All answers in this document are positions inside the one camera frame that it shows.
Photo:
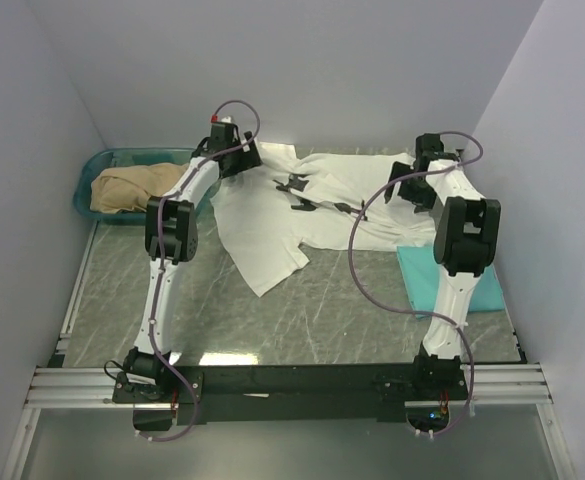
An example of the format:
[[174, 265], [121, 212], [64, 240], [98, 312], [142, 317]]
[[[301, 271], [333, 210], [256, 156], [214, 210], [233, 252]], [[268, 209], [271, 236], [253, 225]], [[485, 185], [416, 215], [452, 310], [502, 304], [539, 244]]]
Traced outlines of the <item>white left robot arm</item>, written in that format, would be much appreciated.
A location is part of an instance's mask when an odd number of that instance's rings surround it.
[[210, 134], [195, 149], [185, 172], [166, 193], [148, 200], [144, 245], [150, 283], [141, 327], [123, 364], [126, 372], [138, 376], [136, 389], [148, 401], [161, 401], [171, 392], [172, 378], [165, 371], [171, 321], [177, 287], [198, 249], [197, 209], [220, 180], [260, 164], [254, 134], [241, 134], [230, 117], [213, 116]]

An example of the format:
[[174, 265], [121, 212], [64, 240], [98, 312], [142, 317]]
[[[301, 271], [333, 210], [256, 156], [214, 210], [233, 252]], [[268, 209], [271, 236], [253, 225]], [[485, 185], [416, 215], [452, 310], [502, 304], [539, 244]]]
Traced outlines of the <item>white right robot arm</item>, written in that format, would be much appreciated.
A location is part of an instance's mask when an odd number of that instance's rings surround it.
[[413, 164], [394, 163], [389, 183], [385, 202], [398, 196], [417, 212], [442, 205], [433, 244], [439, 285], [421, 353], [454, 360], [461, 356], [472, 294], [496, 255], [501, 204], [471, 184], [459, 155], [445, 150], [440, 133], [418, 136]]

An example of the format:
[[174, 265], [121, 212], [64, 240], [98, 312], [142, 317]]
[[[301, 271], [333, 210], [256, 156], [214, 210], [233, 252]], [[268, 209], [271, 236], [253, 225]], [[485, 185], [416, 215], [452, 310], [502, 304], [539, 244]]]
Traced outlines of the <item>white printed t-shirt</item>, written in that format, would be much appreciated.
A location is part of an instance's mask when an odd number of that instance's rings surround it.
[[263, 296], [309, 259], [300, 247], [388, 251], [432, 243], [434, 221], [411, 203], [363, 203], [384, 185], [407, 153], [313, 153], [299, 158], [292, 145], [261, 142], [262, 164], [222, 181], [212, 198], [218, 233], [250, 289]]

